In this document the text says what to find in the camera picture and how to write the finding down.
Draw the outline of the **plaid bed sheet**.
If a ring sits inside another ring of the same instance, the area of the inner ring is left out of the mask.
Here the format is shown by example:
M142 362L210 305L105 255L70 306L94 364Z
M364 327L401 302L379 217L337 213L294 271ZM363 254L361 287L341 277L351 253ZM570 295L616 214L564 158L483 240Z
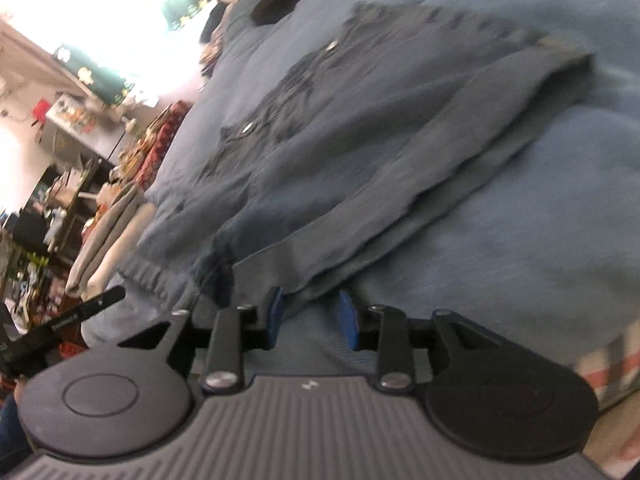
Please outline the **plaid bed sheet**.
M639 322L629 325L604 347L590 352L574 371L590 385L605 411L639 390Z

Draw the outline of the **blue denim shorts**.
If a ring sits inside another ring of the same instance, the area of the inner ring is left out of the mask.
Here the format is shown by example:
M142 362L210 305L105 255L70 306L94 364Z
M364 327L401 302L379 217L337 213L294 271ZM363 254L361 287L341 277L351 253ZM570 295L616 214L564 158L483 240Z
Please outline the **blue denim shorts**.
M223 128L178 208L118 268L167 298L310 299L490 180L579 100L588 52L468 10L362 4Z

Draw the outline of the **black round patch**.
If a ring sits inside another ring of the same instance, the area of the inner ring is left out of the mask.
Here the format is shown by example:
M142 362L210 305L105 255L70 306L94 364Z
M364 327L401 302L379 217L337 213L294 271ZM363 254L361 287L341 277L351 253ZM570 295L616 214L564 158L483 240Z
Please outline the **black round patch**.
M250 18L256 26L273 25L291 14L299 0L260 0Z

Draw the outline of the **folded grey clothes stack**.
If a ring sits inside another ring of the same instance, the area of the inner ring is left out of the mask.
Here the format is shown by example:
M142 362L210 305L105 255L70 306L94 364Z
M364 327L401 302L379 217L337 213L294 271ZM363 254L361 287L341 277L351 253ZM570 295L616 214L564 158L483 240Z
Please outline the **folded grey clothes stack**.
M68 274L66 295L88 300L102 294L156 211L156 206L146 200L142 186L128 183L82 245Z

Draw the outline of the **blue plush blanket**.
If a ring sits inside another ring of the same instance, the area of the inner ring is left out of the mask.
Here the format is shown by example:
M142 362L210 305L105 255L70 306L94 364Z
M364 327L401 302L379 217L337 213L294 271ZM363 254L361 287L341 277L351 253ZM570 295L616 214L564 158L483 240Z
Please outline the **blue plush blanket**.
M258 107L304 56L332 44L362 4L468 10L543 32L588 52L591 78L585 94L490 180L385 257L321 296L284 292L277 347L252 352L249 372L370 370L372 356L349 351L338 328L343 289L415 318L458 312L565 365L638 318L639 0L299 0L280 22L256 26L250 14L259 1L228 7L221 58L149 189L156 215L124 260L177 210L221 130ZM114 281L126 297L85 322L89 346L180 309L209 326L219 310L240 304L221 306L194 287L148 294L128 285L119 266Z

